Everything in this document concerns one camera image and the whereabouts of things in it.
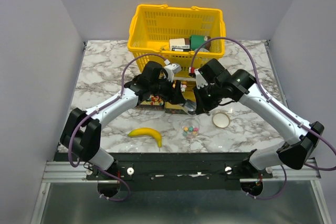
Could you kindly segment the shiny metal scoop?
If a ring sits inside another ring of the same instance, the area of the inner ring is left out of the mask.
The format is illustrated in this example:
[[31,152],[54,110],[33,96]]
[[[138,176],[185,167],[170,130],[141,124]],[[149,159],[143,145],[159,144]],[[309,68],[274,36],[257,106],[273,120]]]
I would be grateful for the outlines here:
[[184,104],[182,105],[182,109],[184,112],[186,112],[188,115],[201,115],[201,114],[206,114],[210,116],[211,114],[208,111],[197,109],[197,104],[196,102],[187,99]]

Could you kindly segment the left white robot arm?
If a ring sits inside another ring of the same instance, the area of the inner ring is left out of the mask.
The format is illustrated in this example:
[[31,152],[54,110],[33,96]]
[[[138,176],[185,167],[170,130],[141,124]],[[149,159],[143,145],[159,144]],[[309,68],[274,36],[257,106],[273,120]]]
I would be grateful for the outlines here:
[[174,75],[181,66],[165,61],[165,66],[149,61],[141,74],[129,82],[113,97],[87,110],[73,109],[62,132],[60,143],[68,149],[69,156],[98,166],[104,179],[116,175],[116,159],[100,146],[101,131],[123,112],[135,108],[151,95],[163,101],[184,103],[179,83],[173,84]]

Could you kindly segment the candy tin box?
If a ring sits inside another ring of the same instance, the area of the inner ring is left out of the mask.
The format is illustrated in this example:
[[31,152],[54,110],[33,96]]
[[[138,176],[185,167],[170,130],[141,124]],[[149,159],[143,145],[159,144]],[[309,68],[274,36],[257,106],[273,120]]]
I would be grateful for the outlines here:
[[[192,81],[191,78],[188,78],[187,80],[180,80],[180,85],[181,93],[184,98],[195,102],[193,88],[196,86],[196,82]],[[164,102],[162,98],[153,95],[151,95],[147,100],[143,101],[140,105],[138,105],[137,108],[147,110],[160,110],[169,114],[187,115],[187,113],[180,105]]]

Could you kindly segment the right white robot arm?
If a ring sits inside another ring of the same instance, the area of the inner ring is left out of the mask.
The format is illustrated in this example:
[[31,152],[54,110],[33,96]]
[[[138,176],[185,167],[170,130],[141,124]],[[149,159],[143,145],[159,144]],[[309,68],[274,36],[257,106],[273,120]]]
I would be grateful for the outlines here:
[[243,69],[230,74],[218,60],[212,59],[192,73],[196,78],[193,90],[197,114],[218,107],[222,99],[231,99],[257,113],[284,139],[280,144],[252,150],[241,164],[241,171],[246,177],[255,177],[267,167],[282,164],[302,169],[318,143],[318,138],[309,131],[321,134],[324,131],[321,123],[310,123],[273,97],[265,97],[266,90],[259,89],[256,78]]

